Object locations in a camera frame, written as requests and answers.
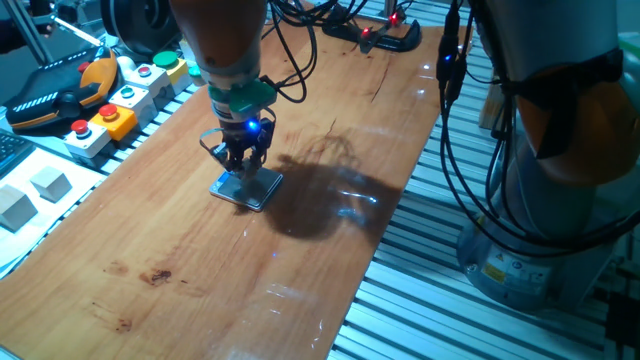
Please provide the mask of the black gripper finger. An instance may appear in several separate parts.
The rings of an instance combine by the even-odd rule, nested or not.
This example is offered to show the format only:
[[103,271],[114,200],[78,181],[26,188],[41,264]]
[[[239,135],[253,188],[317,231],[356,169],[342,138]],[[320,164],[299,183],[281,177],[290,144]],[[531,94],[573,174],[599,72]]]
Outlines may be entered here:
[[238,159],[226,142],[222,142],[212,149],[212,157],[217,160],[226,172],[239,172],[241,160]]
[[266,157],[267,149],[256,146],[252,147],[249,158],[244,161],[245,177],[252,178],[256,176],[257,172],[266,162]]

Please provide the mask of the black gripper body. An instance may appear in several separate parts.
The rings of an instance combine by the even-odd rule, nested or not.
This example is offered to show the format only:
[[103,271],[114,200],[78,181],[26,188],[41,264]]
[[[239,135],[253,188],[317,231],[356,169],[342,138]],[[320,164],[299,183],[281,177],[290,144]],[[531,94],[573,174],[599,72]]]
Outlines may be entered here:
[[232,158],[243,158],[248,149],[253,149],[257,157],[263,157],[271,146],[276,122],[251,117],[240,122],[221,120],[220,125]]

